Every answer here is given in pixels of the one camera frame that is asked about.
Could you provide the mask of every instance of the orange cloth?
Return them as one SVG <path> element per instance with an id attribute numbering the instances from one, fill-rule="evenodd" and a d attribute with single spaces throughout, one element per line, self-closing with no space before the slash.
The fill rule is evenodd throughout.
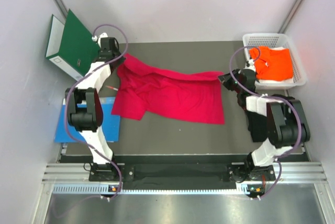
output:
<path id="1" fill-rule="evenodd" d="M 291 79 L 294 75 L 289 49 L 271 50 L 260 46 L 261 56 L 255 61 L 256 77 L 262 80 L 282 81 Z M 258 50 L 249 50 L 252 59 L 257 58 Z"/>

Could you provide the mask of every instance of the blue book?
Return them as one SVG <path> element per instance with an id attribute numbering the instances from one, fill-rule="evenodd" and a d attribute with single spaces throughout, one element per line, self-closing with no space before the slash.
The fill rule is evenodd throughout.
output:
<path id="1" fill-rule="evenodd" d="M 119 141 L 119 129 L 120 129 L 120 116 L 112 115 L 111 109 L 114 104 L 114 97 L 102 97 L 100 98 L 101 107 L 104 113 L 104 121 L 103 121 L 103 132 L 105 135 L 105 139 L 107 142 L 117 142 Z M 61 109 L 61 113 L 58 120 L 58 125 L 56 129 L 56 134 L 54 136 L 54 141 L 57 143 L 74 143 L 75 141 L 71 139 L 68 134 L 65 132 L 64 127 L 64 111 L 65 111 L 65 99 L 63 100 L 63 106 Z M 78 138 L 80 140 L 84 140 L 84 138 L 77 132 L 73 126 L 70 126 L 69 123 L 68 128 L 72 136 Z"/>

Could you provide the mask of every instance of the white wall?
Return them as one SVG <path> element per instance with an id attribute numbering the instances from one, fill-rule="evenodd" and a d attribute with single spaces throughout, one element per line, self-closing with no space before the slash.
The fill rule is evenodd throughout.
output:
<path id="1" fill-rule="evenodd" d="M 307 147 L 321 161 L 335 193 L 335 2 L 305 0 L 287 34 L 293 38 L 308 83 L 289 91 L 301 100 L 311 131 Z"/>
<path id="2" fill-rule="evenodd" d="M 44 59 L 53 0 L 0 0 L 0 216 L 28 223 L 70 77 Z"/>
<path id="3" fill-rule="evenodd" d="M 64 0 L 93 30 L 123 28 L 130 42 L 241 40 L 277 32 L 294 0 Z"/>

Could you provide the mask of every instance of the laundry basket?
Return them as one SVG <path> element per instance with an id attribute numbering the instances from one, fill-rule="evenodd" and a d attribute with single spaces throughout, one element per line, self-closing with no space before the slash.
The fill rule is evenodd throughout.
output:
<path id="1" fill-rule="evenodd" d="M 290 38 L 285 34 L 278 33 L 252 33 L 243 36 L 244 46 L 267 46 L 269 48 L 284 47 L 289 49 L 291 55 L 294 83 L 259 83 L 256 82 L 257 89 L 290 89 L 295 86 L 304 85 L 307 76 L 300 61 L 299 55 L 291 42 Z M 249 50 L 244 50 L 245 59 L 250 60 Z"/>

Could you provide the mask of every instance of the pink fabric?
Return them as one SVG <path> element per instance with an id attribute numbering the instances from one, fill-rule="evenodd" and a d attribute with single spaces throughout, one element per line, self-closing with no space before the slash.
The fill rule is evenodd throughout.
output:
<path id="1" fill-rule="evenodd" d="M 121 86 L 112 114 L 141 120 L 146 111 L 164 117 L 224 124 L 222 72 L 182 74 L 148 66 L 127 54 L 118 67 Z"/>

